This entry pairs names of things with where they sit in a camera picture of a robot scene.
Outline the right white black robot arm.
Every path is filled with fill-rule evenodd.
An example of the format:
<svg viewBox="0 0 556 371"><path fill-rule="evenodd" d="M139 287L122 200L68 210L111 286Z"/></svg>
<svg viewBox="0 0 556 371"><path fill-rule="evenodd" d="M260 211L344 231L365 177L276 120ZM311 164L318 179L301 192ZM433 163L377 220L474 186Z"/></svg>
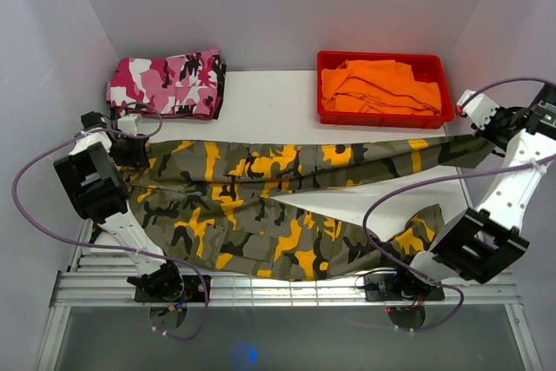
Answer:
<svg viewBox="0 0 556 371"><path fill-rule="evenodd" d="M403 299L423 297L448 278L484 284L518 261L529 242L521 237L526 208L555 159L555 87L546 83L526 107L506 108L484 92L466 91L457 102L476 136L501 149L501 167L480 202L456 216L427 251L392 278Z"/></svg>

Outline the yellow camouflage trousers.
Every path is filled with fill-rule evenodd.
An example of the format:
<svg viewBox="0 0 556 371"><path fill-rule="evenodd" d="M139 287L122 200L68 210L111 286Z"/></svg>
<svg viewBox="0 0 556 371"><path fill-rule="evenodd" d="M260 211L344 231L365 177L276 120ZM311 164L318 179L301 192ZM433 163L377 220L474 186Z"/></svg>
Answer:
<svg viewBox="0 0 556 371"><path fill-rule="evenodd" d="M280 201L437 166L472 169L492 151L472 135L352 144L211 141L150 143L140 166L122 167L129 206L166 255L286 281L319 281L410 262L444 227L439 205L401 232L370 242L363 228Z"/></svg>

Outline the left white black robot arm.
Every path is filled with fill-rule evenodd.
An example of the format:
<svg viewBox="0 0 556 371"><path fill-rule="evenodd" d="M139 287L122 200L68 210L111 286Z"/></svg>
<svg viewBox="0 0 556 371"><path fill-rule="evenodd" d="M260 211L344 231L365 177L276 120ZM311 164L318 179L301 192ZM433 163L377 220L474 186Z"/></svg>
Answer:
<svg viewBox="0 0 556 371"><path fill-rule="evenodd" d="M130 193L119 167L146 168L146 140L138 139L142 117L137 113L105 119L98 112L81 116L83 131L54 169L66 194L83 219L90 219L121 247L136 274L128 283L164 301L177 301L184 292L178 267L164 258L163 250L148 237L133 214Z"/></svg>

